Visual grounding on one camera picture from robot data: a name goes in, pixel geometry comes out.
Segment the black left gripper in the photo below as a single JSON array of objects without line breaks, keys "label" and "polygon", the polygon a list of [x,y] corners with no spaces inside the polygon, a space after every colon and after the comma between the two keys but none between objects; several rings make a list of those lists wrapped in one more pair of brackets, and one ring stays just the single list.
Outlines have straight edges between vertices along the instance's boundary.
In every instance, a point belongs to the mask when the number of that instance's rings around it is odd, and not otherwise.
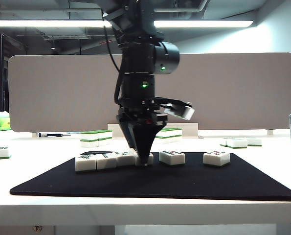
[{"label": "black left gripper", "polygon": [[[166,126],[168,117],[159,112],[157,98],[121,98],[116,117],[129,148],[137,151],[141,165],[148,164],[150,150],[156,134]],[[132,133],[129,124],[134,124]]]}]

